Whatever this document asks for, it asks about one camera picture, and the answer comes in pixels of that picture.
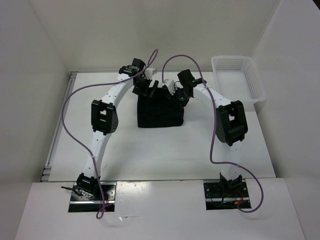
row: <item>gray wall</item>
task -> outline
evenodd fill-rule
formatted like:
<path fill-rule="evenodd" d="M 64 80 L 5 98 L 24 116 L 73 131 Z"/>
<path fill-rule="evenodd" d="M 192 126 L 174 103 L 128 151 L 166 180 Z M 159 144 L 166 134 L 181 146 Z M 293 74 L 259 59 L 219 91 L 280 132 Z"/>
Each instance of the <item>gray wall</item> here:
<path fill-rule="evenodd" d="M 39 181 L 68 72 L 27 0 L 0 1 L 0 233 L 15 238 Z"/>
<path fill-rule="evenodd" d="M 118 70 L 155 48 L 210 70 L 217 55 L 251 56 L 278 0 L 30 0 L 71 71 Z M 168 69 L 195 69 L 175 59 Z"/>
<path fill-rule="evenodd" d="M 256 110 L 272 163 L 306 239 L 319 239 L 320 11 L 313 1 L 282 0 L 253 58 L 268 97 Z"/>

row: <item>purple cable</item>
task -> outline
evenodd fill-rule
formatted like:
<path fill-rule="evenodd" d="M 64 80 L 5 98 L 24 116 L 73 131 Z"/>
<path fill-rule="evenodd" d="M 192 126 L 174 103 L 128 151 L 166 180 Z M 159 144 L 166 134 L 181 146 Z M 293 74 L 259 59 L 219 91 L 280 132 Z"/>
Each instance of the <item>purple cable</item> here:
<path fill-rule="evenodd" d="M 185 58 L 188 58 L 188 59 L 190 59 L 191 61 L 193 61 L 194 64 L 196 65 L 196 68 L 197 68 L 198 71 L 199 71 L 199 74 L 200 74 L 200 77 L 201 77 L 201 80 L 202 80 L 203 85 L 204 85 L 205 87 L 207 87 L 206 81 L 204 80 L 204 77 L 203 77 L 203 75 L 202 75 L 202 72 L 201 72 L 201 69 L 200 69 L 199 64 L 198 64 L 198 63 L 196 62 L 196 60 L 194 60 L 192 57 L 190 57 L 190 56 L 188 56 L 188 55 L 185 55 L 185 54 L 178 54 L 178 55 L 172 56 L 172 57 L 170 57 L 170 58 L 164 63 L 163 68 L 162 68 L 162 82 L 164 82 L 164 72 L 165 72 L 165 67 L 166 67 L 167 63 L 168 63 L 170 60 L 172 60 L 172 59 L 174 59 L 174 58 L 177 58 L 177 57 L 185 57 Z M 260 188 L 260 190 L 261 190 L 261 200 L 260 200 L 260 203 L 258 204 L 258 206 L 257 206 L 256 208 L 254 208 L 254 209 L 252 209 L 252 210 L 249 210 L 249 211 L 245 211 L 245 210 L 242 210 L 242 209 L 240 208 L 240 205 L 241 205 L 242 203 L 248 202 L 249 200 L 242 201 L 242 202 L 240 202 L 240 203 L 238 203 L 238 204 L 236 205 L 236 207 L 237 207 L 241 212 L 243 212 L 243 213 L 253 213 L 253 212 L 255 212 L 256 210 L 258 210 L 258 209 L 261 207 L 261 205 L 262 205 L 262 203 L 263 203 L 263 201 L 264 201 L 264 190 L 263 190 L 263 188 L 262 188 L 259 180 L 257 179 L 257 177 L 256 177 L 249 169 L 247 169 L 246 167 L 241 166 L 241 165 L 239 165 L 239 164 L 237 164 L 237 163 L 234 163 L 234 162 L 231 162 L 231 161 L 214 161 L 213 158 L 212 158 L 213 151 L 214 151 L 214 144 L 215 144 L 215 136 L 216 136 L 216 132 L 217 132 L 217 109 L 216 109 L 216 104 L 215 104 L 214 96 L 212 95 L 211 91 L 210 91 L 208 88 L 207 88 L 207 90 L 208 90 L 209 95 L 210 95 L 210 98 L 211 98 L 211 100 L 212 100 L 213 112 L 214 112 L 213 134 L 212 134 L 212 140 L 211 140 L 211 146 L 210 146 L 210 156 L 209 156 L 210 162 L 213 163 L 213 164 L 229 164 L 229 165 L 234 165 L 234 166 L 236 166 L 236 167 L 238 167 L 238 168 L 241 168 L 241 169 L 247 171 L 247 172 L 254 178 L 254 180 L 257 182 L 257 184 L 259 185 L 259 188 Z"/>
<path fill-rule="evenodd" d="M 107 206 L 109 205 L 112 205 L 112 203 L 110 204 L 105 204 L 105 195 L 104 195 L 104 192 L 102 190 L 102 186 L 101 186 L 101 183 L 100 183 L 100 176 L 98 174 L 98 169 L 97 169 L 97 165 L 96 165 L 96 161 L 95 161 L 95 157 L 94 157 L 94 154 L 92 153 L 92 151 L 90 150 L 89 147 L 87 147 L 84 143 L 82 143 L 80 140 L 78 140 L 75 136 L 72 135 L 72 133 L 68 130 L 66 124 L 65 124 L 65 117 L 64 117 L 64 112 L 65 112 L 65 107 L 66 107 L 66 104 L 68 102 L 68 100 L 77 92 L 83 90 L 83 89 L 87 89 L 87 88 L 91 88 L 91 87 L 98 87 L 98 86 L 108 86 L 108 85 L 117 85 L 117 84 L 120 84 L 120 83 L 124 83 L 124 82 L 127 82 L 137 76 L 139 76 L 140 74 L 142 74 L 145 69 L 149 68 L 150 65 L 154 62 L 154 60 L 156 59 L 158 55 L 158 49 L 154 50 L 149 61 L 148 61 L 148 64 L 146 65 L 146 67 L 141 70 L 140 72 L 138 72 L 136 75 L 134 76 L 131 76 L 127 79 L 124 79 L 122 81 L 117 81 L 117 82 L 110 82 L 110 83 L 98 83 L 98 84 L 92 84 L 92 85 L 87 85 L 87 86 L 83 86 L 83 87 L 80 87 L 78 88 L 77 90 L 73 91 L 69 96 L 67 96 L 67 98 L 64 100 L 63 104 L 62 104 L 62 109 L 61 109 L 61 122 L 62 122 L 62 126 L 64 128 L 64 130 L 66 131 L 66 133 L 73 139 L 75 140 L 78 144 L 80 144 L 82 147 L 84 147 L 88 153 L 90 154 L 90 156 L 92 157 L 92 161 L 93 161 L 93 166 L 94 166 L 94 171 L 95 171 L 95 175 L 96 175 L 96 179 L 97 179 L 97 182 L 98 182 L 98 186 L 99 186 L 99 190 L 100 190 L 100 193 L 101 193 L 101 199 L 102 199 L 102 207 L 99 209 L 99 211 L 96 213 L 96 218 L 97 219 L 101 219 L 103 216 L 104 216 L 104 213 L 105 213 L 105 209 Z"/>

